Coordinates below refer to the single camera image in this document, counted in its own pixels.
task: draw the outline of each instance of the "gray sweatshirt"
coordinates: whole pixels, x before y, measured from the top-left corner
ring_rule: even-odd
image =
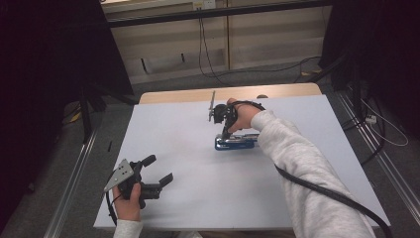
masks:
[[[275,165],[300,179],[335,190],[349,198],[347,188],[321,152],[300,135],[295,125],[262,111],[251,125],[260,131],[259,144]],[[282,179],[296,237],[374,237],[367,218],[338,201]],[[118,220],[114,237],[139,237],[143,222]]]

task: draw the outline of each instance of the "white table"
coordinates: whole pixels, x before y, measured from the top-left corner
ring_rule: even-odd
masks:
[[[351,193],[388,222],[324,95],[259,99],[293,121],[332,164]],[[208,122],[209,102],[141,104],[135,107],[117,165],[155,154],[144,182],[173,173],[159,200],[142,210],[146,228],[160,230],[285,229],[291,227],[280,176],[260,148],[218,152],[223,125]],[[113,229],[103,200],[94,227]]]

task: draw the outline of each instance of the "table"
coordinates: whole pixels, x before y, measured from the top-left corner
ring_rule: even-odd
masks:
[[[268,97],[283,96],[259,101],[276,115],[295,122],[301,133],[323,152],[351,193],[388,222],[327,98],[320,95],[315,84],[295,84],[142,96],[142,104],[134,109],[116,165],[123,159],[135,161],[156,154],[157,161],[142,170],[144,181],[157,182],[168,173],[174,176],[159,200],[147,200],[147,207],[142,211],[146,228],[273,230],[291,227],[280,178],[270,158],[260,148],[214,150],[214,136],[221,132],[223,125],[207,121],[207,100],[210,101],[213,90],[216,90],[216,103],[226,102],[231,96],[238,99],[253,99],[262,93]],[[303,95],[287,97],[293,90],[294,95]],[[202,101],[190,102],[194,98]],[[102,202],[94,226],[113,229],[105,203]]]

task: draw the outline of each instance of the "metal rod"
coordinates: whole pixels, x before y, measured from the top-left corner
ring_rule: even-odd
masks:
[[[234,16],[262,12],[285,11],[294,9],[304,9],[313,7],[324,7],[332,5],[334,0],[305,0],[305,1],[291,1],[273,4],[260,4],[243,7],[228,7],[219,9],[209,9],[202,11],[180,12],[172,14],[164,14],[149,17],[134,17],[124,19],[114,19],[108,21],[110,28],[130,27],[154,23],[185,21],[200,18],[214,18],[224,16]]]

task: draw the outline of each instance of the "carpeted floor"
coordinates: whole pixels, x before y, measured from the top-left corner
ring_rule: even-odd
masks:
[[[260,66],[258,68],[242,69],[240,72],[226,74],[217,81],[214,77],[194,75],[157,82],[136,84],[134,98],[149,91],[166,91],[208,87],[224,87],[224,83],[234,86],[265,85],[292,83],[304,81],[307,77],[298,77],[299,67],[289,70],[279,70],[294,65]],[[316,60],[306,63],[303,70],[317,69]],[[328,79],[319,82],[320,88],[327,95],[340,122],[346,122],[351,117],[341,104],[337,92],[334,92]],[[103,185],[112,171],[117,159],[119,148],[131,118],[132,107],[121,104],[112,98],[105,98],[108,102],[104,113],[92,113],[92,117],[102,118],[96,140],[87,159],[80,180],[77,184],[74,198],[69,205],[69,211],[60,230],[59,237],[112,237],[112,233],[93,228],[96,214],[101,201]],[[386,105],[381,105],[384,115],[393,123],[397,123],[392,115],[386,112]],[[400,140],[397,132],[387,127],[387,138],[392,141]],[[349,142],[360,161],[371,154],[366,142],[358,129],[346,132]],[[408,136],[406,147],[395,147],[385,144],[384,150],[392,158],[395,166],[417,193],[420,191],[420,143]],[[51,153],[50,162],[44,168],[42,175],[35,181],[35,192],[27,194],[9,220],[1,238],[7,237],[43,237],[59,203],[67,181],[82,147],[83,127],[81,121],[62,127],[60,138]],[[401,199],[393,184],[376,160],[371,161],[364,169],[371,181],[391,224],[394,237],[420,237],[420,226],[411,215],[404,201]],[[383,237],[380,230],[377,237]],[[173,237],[174,232],[159,232],[145,230],[141,237],[158,238]]]

